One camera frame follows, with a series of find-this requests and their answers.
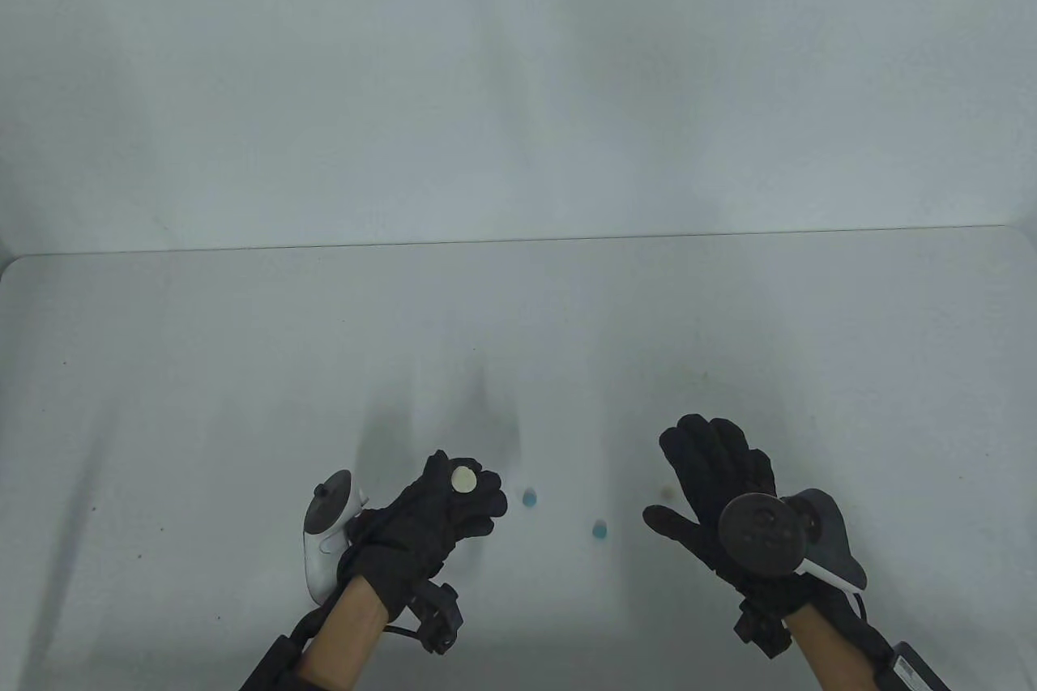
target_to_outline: hand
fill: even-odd
[[[751,575],[727,554],[717,531],[720,515],[732,499],[749,493],[777,495],[767,454],[750,448],[746,435],[726,418],[684,416],[663,433],[658,444],[699,522],[653,504],[644,510],[645,524],[676,540],[770,616],[783,618],[811,602],[819,581],[806,575]]]
[[[476,473],[476,487],[468,494],[450,483],[460,465]],[[500,475],[474,459],[448,459],[437,450],[392,504],[364,510],[346,525],[353,545],[339,561],[339,584],[364,577],[389,611],[389,620],[395,620],[413,599],[414,587],[439,574],[457,542],[488,534],[493,519],[507,508]]]

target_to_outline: white table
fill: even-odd
[[[312,487],[347,466],[384,503],[437,446],[511,510],[447,564],[455,649],[388,637],[364,688],[810,688],[641,524],[692,411],[838,498],[888,637],[952,688],[1020,688],[1035,378],[1037,254],[1001,227],[24,258],[0,688],[237,688],[307,609]]]

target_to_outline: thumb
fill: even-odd
[[[706,557],[710,555],[709,532],[694,521],[688,520],[679,513],[662,504],[645,507],[641,515],[645,524],[648,524],[648,528],[656,534],[676,540],[703,561],[706,561]]]

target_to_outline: white round disc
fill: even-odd
[[[471,468],[467,468],[464,464],[454,469],[453,474],[450,476],[450,485],[458,494],[471,494],[475,491],[476,483],[475,472]]]

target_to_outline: forearm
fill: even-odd
[[[785,618],[822,691],[877,691],[875,670],[812,606]]]
[[[300,678],[327,691],[349,691],[389,621],[362,577],[354,578],[299,662]]]

